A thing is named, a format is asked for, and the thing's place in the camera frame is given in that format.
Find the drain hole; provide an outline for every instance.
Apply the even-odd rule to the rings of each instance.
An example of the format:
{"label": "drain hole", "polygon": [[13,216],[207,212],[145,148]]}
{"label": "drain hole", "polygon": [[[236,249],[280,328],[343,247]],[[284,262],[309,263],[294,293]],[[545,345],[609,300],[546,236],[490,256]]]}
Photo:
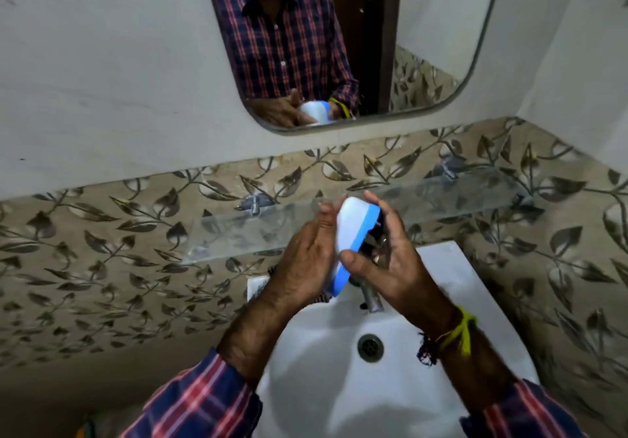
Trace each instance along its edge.
{"label": "drain hole", "polygon": [[366,362],[378,362],[384,355],[384,344],[373,334],[365,334],[357,341],[357,352]]}

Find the person's left hand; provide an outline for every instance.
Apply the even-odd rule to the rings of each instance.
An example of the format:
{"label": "person's left hand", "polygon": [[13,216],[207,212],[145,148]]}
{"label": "person's left hand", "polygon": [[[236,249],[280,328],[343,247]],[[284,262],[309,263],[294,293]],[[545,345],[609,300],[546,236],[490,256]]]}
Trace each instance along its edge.
{"label": "person's left hand", "polygon": [[322,201],[317,217],[292,237],[264,288],[296,314],[323,290],[336,259],[336,217],[344,202]]}

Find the plaid shirt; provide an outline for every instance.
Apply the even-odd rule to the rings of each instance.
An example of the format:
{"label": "plaid shirt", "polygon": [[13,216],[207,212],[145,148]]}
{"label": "plaid shirt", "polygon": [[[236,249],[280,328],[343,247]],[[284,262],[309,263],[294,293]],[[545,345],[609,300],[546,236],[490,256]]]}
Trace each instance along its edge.
{"label": "plaid shirt", "polygon": [[[161,387],[120,438],[248,438],[261,413],[259,397],[212,349]],[[469,438],[586,438],[564,408],[528,381],[460,424]]]}
{"label": "plaid shirt", "polygon": [[283,0],[276,23],[257,0],[216,0],[235,73],[248,99],[280,98],[358,105],[333,0]]}

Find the white ceramic sink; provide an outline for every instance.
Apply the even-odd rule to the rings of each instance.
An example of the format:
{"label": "white ceramic sink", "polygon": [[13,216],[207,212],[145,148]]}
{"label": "white ceramic sink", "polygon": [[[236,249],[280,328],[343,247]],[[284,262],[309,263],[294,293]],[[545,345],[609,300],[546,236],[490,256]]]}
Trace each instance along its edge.
{"label": "white ceramic sink", "polygon": [[[480,278],[453,243],[418,250],[451,299],[479,325],[514,373],[538,383],[526,348]],[[328,304],[294,316],[281,335],[257,393],[264,404],[255,438],[464,437],[467,412],[440,365],[416,358],[418,330],[389,305],[360,309],[362,293],[348,285]],[[384,345],[376,363],[358,354],[375,334]]]}

